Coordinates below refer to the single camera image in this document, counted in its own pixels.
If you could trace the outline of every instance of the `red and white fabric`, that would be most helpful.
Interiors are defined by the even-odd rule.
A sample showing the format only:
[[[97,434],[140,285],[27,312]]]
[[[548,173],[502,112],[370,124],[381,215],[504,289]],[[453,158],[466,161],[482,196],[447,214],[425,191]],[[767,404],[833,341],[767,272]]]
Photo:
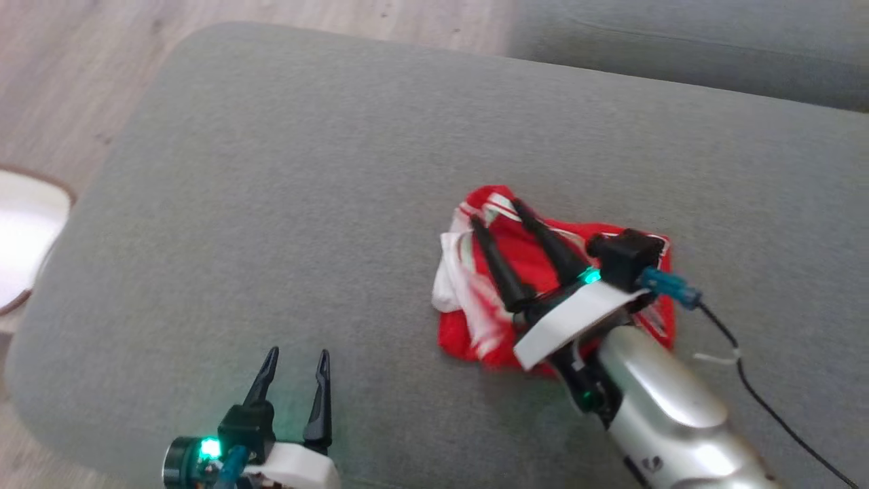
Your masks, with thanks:
[[[449,230],[441,234],[441,263],[432,290],[432,305],[441,312],[438,333],[441,348],[454,357],[480,361],[493,367],[519,368],[513,354],[516,335],[511,325],[512,315],[504,310],[480,246],[472,239],[469,216],[480,216],[487,224],[501,253],[523,282],[531,284],[539,293],[558,287],[555,271],[543,250],[522,228],[510,203],[513,198],[513,192],[506,186],[489,185],[471,192],[459,204]],[[615,236],[624,230],[612,224],[542,219],[595,266],[597,261],[585,253],[586,240],[598,233]],[[664,240],[666,245],[659,267],[670,271],[669,239],[661,235],[650,236]],[[666,348],[673,347],[675,320],[672,299],[658,298],[634,318]]]

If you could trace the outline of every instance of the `gray cushion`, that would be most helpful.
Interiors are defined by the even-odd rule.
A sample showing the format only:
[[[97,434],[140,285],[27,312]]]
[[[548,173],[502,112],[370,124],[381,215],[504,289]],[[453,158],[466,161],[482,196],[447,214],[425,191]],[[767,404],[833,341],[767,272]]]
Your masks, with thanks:
[[[158,486],[272,345],[275,429],[301,434],[332,351],[348,487],[629,487],[554,381],[437,346],[438,235],[481,184],[545,215],[664,232],[750,375],[867,481],[869,117],[551,64],[251,24],[185,41],[75,208],[10,352],[22,420]],[[681,313],[679,355],[725,352]],[[829,487],[732,369],[692,362],[796,486]]]
[[[869,111],[853,0],[521,0],[510,56]]]

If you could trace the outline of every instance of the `green led light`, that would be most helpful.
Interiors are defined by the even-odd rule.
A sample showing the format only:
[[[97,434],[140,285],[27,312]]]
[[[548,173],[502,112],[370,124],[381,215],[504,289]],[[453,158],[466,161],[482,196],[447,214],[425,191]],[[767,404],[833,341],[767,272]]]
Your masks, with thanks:
[[[592,284],[593,282],[597,282],[598,280],[600,280],[600,270],[594,268],[593,266],[589,266],[584,272],[580,274],[579,279],[586,284]]]
[[[221,455],[220,440],[216,438],[202,439],[199,445],[200,459],[219,459]]]
[[[592,410],[592,404],[594,403],[594,395],[590,391],[585,391],[582,393],[582,402],[580,404],[580,409],[582,412],[589,412]]]

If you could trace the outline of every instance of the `robotic arm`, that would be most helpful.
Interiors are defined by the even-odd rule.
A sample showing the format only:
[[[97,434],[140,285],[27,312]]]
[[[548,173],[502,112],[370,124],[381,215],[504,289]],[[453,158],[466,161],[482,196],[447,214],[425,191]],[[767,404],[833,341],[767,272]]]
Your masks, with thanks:
[[[780,487],[733,429],[725,405],[633,324],[631,314],[654,298],[639,283],[647,269],[654,270],[663,243],[633,230],[598,236],[587,247],[600,260],[597,271],[521,201],[513,205],[560,282],[558,291],[537,295],[480,219],[471,219],[505,308],[517,327],[527,329],[514,348],[521,365],[551,365],[576,407],[600,418],[644,487]],[[595,343],[583,358],[580,348]]]
[[[163,461],[167,489],[341,489],[332,445],[332,397],[328,351],[317,363],[317,391],[301,443],[280,442],[272,431],[275,408],[266,400],[275,378],[273,347],[247,397],[233,405],[216,438],[178,437]]]

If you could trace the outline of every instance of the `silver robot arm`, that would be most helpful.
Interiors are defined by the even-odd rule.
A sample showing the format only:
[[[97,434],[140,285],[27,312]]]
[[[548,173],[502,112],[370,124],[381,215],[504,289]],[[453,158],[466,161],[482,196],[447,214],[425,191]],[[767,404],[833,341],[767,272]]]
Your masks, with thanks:
[[[620,391],[607,432],[642,485],[780,487],[724,403],[647,333],[615,327],[597,357]]]
[[[499,253],[482,221],[471,217],[505,309],[525,330],[514,346],[522,367],[552,366],[574,404],[600,418],[644,487],[780,487],[733,429],[725,405],[632,324],[631,313],[652,297],[637,285],[640,274],[657,264],[661,245],[632,230],[613,241],[593,240],[587,250],[600,260],[598,273],[521,201],[512,204],[560,283],[558,291],[537,295]],[[580,347],[593,340],[598,347],[582,358]]]

